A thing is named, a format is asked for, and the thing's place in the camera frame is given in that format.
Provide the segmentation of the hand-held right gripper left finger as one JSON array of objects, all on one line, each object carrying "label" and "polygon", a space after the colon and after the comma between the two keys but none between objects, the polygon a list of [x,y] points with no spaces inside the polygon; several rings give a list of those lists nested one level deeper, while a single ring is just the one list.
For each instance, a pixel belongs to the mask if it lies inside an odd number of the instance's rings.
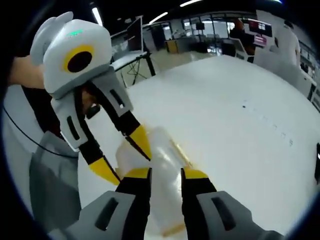
[{"label": "hand-held right gripper left finger", "polygon": [[115,191],[107,191],[80,212],[77,240],[143,240],[150,214],[152,169],[130,170]]}]

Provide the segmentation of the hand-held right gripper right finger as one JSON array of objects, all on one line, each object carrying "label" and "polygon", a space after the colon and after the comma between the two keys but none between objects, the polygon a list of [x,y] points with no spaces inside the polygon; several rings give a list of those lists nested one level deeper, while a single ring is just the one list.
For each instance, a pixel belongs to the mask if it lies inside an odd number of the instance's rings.
[{"label": "hand-held right gripper right finger", "polygon": [[282,240],[264,230],[251,211],[225,191],[218,191],[202,171],[181,169],[182,214],[189,240]]}]

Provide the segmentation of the person's left hand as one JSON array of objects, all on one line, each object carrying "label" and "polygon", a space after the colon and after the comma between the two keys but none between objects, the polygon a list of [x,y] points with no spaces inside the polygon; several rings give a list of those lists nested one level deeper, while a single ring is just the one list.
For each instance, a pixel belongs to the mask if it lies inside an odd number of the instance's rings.
[{"label": "person's left hand", "polygon": [[84,114],[86,114],[87,111],[93,105],[98,105],[97,98],[94,95],[91,95],[85,87],[82,88],[81,100],[82,100],[82,112]]}]

